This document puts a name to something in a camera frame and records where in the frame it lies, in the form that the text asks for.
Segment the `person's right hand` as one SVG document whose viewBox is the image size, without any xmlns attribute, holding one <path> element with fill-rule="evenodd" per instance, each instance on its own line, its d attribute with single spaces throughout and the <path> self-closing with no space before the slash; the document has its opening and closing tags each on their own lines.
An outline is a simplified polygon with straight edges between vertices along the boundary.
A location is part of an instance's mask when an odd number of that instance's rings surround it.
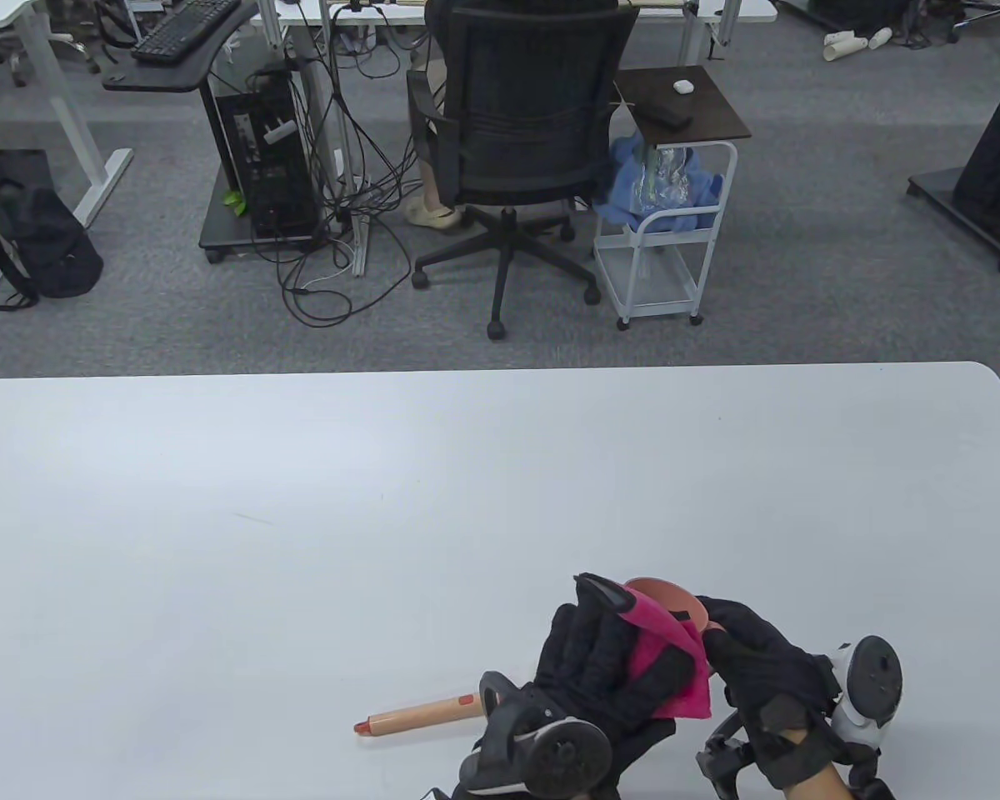
<svg viewBox="0 0 1000 800">
<path fill-rule="evenodd" d="M 755 762 L 787 799 L 850 799 L 828 715 L 839 693 L 823 660 L 790 643 L 744 603 L 699 597 L 708 660 L 725 683 Z"/>
</svg>

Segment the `person's left hand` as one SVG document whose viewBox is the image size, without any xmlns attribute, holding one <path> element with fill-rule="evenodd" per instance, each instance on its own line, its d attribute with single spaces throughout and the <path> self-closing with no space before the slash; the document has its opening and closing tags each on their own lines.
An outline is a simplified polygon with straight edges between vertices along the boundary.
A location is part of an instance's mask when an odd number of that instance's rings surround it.
<svg viewBox="0 0 1000 800">
<path fill-rule="evenodd" d="M 486 728 L 459 767 L 453 799 L 618 799 L 619 781 L 672 736 L 668 702 L 703 676 L 697 656 L 664 642 L 640 674 L 643 629 L 633 595 L 581 572 L 577 601 L 558 607 L 537 671 L 516 686 L 499 672 L 480 682 Z"/>
</svg>

